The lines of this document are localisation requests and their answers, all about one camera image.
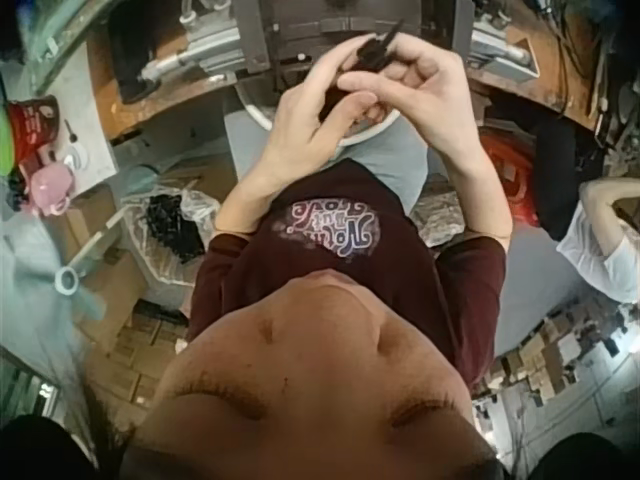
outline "light blue pants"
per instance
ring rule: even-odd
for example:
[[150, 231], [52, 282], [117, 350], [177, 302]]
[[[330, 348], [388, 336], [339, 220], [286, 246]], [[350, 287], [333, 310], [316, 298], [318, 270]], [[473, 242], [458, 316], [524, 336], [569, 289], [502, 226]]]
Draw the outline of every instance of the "light blue pants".
[[[235, 92], [225, 98], [224, 123], [240, 179], [260, 158], [269, 133], [244, 110]], [[408, 214], [427, 179], [427, 150], [413, 126], [401, 116], [381, 134], [338, 152], [329, 165], [344, 158], [364, 165], [400, 198]]]

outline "shirt print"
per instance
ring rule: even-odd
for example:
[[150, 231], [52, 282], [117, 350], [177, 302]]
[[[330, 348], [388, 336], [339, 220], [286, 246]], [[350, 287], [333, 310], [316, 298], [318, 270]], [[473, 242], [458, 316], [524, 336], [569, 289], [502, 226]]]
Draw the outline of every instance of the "shirt print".
[[292, 204], [273, 226], [286, 240], [320, 245], [340, 258], [371, 255], [380, 240], [378, 215], [368, 205], [323, 198]]

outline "plastic bag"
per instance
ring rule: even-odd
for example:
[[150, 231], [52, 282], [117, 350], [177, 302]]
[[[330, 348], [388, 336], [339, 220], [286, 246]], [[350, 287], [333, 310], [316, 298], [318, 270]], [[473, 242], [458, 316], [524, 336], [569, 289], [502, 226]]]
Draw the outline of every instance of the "plastic bag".
[[177, 188], [156, 186], [151, 192], [131, 195], [122, 199], [127, 206], [124, 221], [131, 240], [144, 259], [151, 274], [160, 282], [168, 285], [194, 286], [196, 274], [204, 257], [197, 258], [185, 265], [168, 248], [161, 245], [149, 231], [146, 221], [149, 200], [157, 195], [181, 195], [180, 209], [186, 220], [195, 222], [198, 233], [205, 248], [213, 238], [215, 215], [220, 210], [220, 203], [202, 192]]

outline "maroon t-shirt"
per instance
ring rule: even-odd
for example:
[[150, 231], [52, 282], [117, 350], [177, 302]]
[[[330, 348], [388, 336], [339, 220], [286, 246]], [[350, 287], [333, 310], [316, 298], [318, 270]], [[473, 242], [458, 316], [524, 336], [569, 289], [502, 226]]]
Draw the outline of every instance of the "maroon t-shirt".
[[482, 237], [434, 259], [398, 197], [345, 160], [282, 192], [250, 242], [226, 234], [211, 241], [188, 339], [292, 278], [332, 268], [415, 325], [472, 385], [493, 360], [505, 257], [496, 240]]

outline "hand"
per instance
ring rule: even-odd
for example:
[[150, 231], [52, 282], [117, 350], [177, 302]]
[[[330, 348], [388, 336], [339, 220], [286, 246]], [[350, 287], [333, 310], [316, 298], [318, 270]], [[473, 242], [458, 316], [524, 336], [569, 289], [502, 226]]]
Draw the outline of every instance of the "hand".
[[[398, 34], [389, 52], [396, 61], [382, 72], [345, 73], [338, 78], [338, 88], [375, 93], [446, 157], [464, 159], [481, 148], [461, 58], [406, 34]], [[353, 62], [352, 58], [345, 66]], [[377, 117], [380, 109], [373, 112], [370, 116]]]
[[318, 120], [340, 68], [369, 38], [353, 38], [329, 51], [303, 83], [282, 96], [267, 146], [252, 172], [269, 188], [285, 188], [319, 170], [351, 125], [378, 102], [373, 93], [359, 89], [336, 105], [324, 123]]

